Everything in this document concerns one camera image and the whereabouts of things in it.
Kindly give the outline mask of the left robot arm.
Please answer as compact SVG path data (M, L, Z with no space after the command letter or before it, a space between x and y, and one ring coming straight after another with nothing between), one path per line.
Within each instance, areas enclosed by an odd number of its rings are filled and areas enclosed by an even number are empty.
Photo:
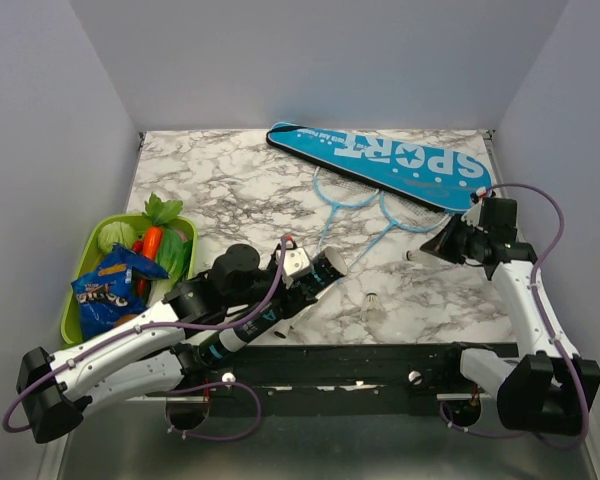
M262 267L255 248L232 245L209 270L128 322L62 351L25 354L14 402L28 421L22 429L46 444L105 405L149 393L192 394L208 371L315 304L347 273L331 247L310 257L286 237Z

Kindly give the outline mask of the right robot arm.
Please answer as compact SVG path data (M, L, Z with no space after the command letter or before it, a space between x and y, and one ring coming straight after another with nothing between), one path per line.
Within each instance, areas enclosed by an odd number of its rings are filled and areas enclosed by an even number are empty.
M444 362L440 379L460 392L475 383L495 400L502 425L534 434L582 436L600 385L600 367L565 337L544 292L533 247L514 223L472 225L455 215L420 251L453 264L480 263L514 329L519 360L511 365L477 347Z

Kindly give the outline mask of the black Boka shuttlecock tube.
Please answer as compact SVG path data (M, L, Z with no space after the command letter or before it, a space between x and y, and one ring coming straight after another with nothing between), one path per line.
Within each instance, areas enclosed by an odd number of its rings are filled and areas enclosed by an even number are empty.
M275 254L280 274L276 291L266 294L268 301L246 315L232 328L223 329L198 346L198 356L206 367L238 352L282 320L295 317L315 304L324 291L348 273L348 266L338 251L327 246L311 258L301 247L289 247Z

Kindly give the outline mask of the white feather shuttlecock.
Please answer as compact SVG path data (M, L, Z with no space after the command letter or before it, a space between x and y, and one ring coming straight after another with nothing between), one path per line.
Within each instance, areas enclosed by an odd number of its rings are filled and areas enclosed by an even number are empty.
M382 322L386 318L386 310L375 292L369 292L365 295L362 313L367 323Z
M438 263L438 259L435 256L421 250L408 250L404 254L404 259L408 262L422 265L436 265Z

